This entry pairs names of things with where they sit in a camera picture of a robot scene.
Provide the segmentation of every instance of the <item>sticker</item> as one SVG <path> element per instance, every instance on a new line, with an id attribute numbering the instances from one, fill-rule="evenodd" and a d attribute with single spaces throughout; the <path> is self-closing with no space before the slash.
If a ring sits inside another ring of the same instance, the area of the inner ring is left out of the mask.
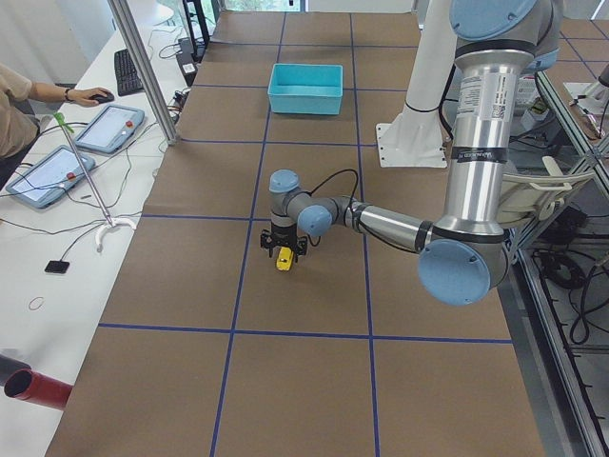
<path id="1" fill-rule="evenodd" d="M 511 121 L 517 82 L 518 76 L 512 73 L 490 73 L 463 79 L 457 117 Z"/>
<path id="2" fill-rule="evenodd" d="M 454 147 L 451 159 L 458 163 L 466 162 L 496 162 L 504 164 L 507 162 L 507 148 L 464 148 Z"/>
<path id="3" fill-rule="evenodd" d="M 192 65 L 192 64 L 182 65 L 182 69 L 184 70 L 184 73 L 193 73 L 196 71 L 196 69 L 194 68 L 194 65 Z"/>
<path id="4" fill-rule="evenodd" d="M 472 76 L 461 82 L 457 117 L 478 116 L 480 113 L 482 78 Z"/>

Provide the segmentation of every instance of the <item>tablet screen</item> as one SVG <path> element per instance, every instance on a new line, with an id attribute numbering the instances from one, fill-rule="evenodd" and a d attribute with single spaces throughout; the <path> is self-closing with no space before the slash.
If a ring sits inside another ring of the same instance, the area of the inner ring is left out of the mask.
<path id="1" fill-rule="evenodd" d="M 71 150 L 61 148 L 40 166 L 12 186 L 14 193 L 24 193 L 38 202 L 47 192 L 66 181 L 67 174 L 80 169 Z"/>
<path id="2" fill-rule="evenodd" d="M 133 116 L 133 111 L 130 109 L 110 107 L 87 129 L 83 136 L 78 138 L 78 142 L 105 148 L 125 128 L 125 123 L 131 119 L 131 116 Z"/>

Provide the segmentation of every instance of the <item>tablet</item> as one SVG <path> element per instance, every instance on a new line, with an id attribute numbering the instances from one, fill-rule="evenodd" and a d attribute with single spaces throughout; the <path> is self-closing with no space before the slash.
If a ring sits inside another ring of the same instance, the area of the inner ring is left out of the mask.
<path id="1" fill-rule="evenodd" d="M 87 169 L 95 166 L 91 157 L 80 156 Z M 84 177 L 74 153 L 68 146 L 60 146 L 8 184 L 6 190 L 21 202 L 42 209 L 63 197 Z"/>
<path id="2" fill-rule="evenodd" d="M 76 147 L 112 154 L 120 149 L 144 121 L 141 109 L 106 105 L 74 143 Z"/>

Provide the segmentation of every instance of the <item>plastic bin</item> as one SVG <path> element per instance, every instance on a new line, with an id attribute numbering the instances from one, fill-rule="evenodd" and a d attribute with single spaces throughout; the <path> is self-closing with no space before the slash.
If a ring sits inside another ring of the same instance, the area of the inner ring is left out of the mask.
<path id="1" fill-rule="evenodd" d="M 343 66 L 275 64 L 268 100 L 273 112 L 338 114 L 343 100 Z"/>

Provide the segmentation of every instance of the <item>yellow object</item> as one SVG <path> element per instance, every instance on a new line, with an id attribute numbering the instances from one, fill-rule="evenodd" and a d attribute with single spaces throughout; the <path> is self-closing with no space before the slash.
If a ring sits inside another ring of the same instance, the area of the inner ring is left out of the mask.
<path id="1" fill-rule="evenodd" d="M 292 262 L 294 260 L 294 251 L 290 248 L 279 249 L 279 256 L 277 256 L 277 263 L 275 264 L 279 271 L 289 271 L 292 268 Z"/>

